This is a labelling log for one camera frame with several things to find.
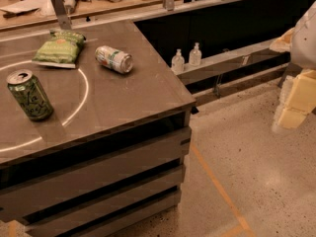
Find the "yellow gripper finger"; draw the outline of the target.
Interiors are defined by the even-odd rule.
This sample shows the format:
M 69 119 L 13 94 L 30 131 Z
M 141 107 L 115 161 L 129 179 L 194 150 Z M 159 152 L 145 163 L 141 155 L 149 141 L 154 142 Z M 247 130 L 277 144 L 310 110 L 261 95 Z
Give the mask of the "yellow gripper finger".
M 316 108 L 316 71 L 304 70 L 293 79 L 285 106 L 306 114 Z
M 297 110 L 280 109 L 276 123 L 287 129 L 298 128 L 306 119 L 307 114 Z

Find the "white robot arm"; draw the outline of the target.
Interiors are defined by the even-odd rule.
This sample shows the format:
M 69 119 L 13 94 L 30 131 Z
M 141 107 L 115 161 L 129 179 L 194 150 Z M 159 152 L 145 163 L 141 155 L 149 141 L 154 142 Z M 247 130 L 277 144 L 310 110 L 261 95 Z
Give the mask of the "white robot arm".
M 297 76 L 285 77 L 273 121 L 274 132 L 296 129 L 316 108 L 316 2 L 270 50 L 288 51 L 290 61 L 302 69 Z

